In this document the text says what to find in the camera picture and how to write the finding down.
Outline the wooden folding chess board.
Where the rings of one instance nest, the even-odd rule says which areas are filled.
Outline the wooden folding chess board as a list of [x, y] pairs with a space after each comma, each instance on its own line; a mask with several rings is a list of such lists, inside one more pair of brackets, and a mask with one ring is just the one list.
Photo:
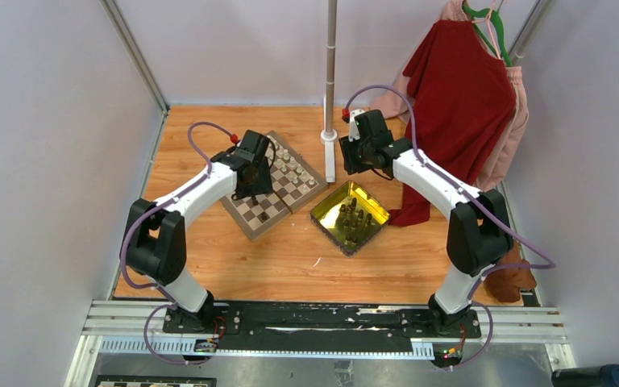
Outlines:
[[[297, 213], [307, 202], [328, 188], [321, 173], [278, 133], [270, 131], [267, 137], [272, 143], [267, 150], [267, 157], [271, 161], [273, 193], [255, 196], [258, 206], [252, 205], [251, 198], [233, 200], [228, 196], [220, 200], [250, 240], [259, 238], [284, 218]], [[268, 215], [264, 222], [260, 220], [263, 212]]]

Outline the gold metal tray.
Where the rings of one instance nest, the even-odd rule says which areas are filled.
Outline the gold metal tray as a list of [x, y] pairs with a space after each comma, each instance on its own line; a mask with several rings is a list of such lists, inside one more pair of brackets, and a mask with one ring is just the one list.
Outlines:
[[347, 181], [311, 211], [312, 223], [346, 257], [353, 257], [390, 220], [390, 213], [363, 186]]

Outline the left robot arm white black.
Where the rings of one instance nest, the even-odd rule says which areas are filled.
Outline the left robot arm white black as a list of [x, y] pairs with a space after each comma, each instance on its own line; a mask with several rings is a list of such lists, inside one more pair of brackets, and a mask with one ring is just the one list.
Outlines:
[[146, 287], [159, 290], [168, 308], [184, 315], [186, 326], [207, 332], [215, 321], [214, 296], [186, 268], [186, 232], [205, 210], [225, 197], [255, 198], [272, 192], [272, 141], [246, 131], [233, 147], [206, 161], [205, 168], [180, 188], [154, 201], [131, 204], [120, 248], [120, 269], [127, 283], [138, 289], [128, 272], [148, 278]]

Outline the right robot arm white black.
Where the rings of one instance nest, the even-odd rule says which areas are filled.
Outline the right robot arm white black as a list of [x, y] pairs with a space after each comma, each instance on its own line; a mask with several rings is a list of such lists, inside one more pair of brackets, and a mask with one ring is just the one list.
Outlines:
[[457, 330], [484, 276], [513, 248], [501, 193], [467, 185], [433, 162], [411, 139], [395, 139], [379, 110], [347, 108], [348, 134], [339, 140], [348, 174], [381, 171], [424, 197], [448, 221], [451, 266], [428, 301], [428, 325], [438, 336]]

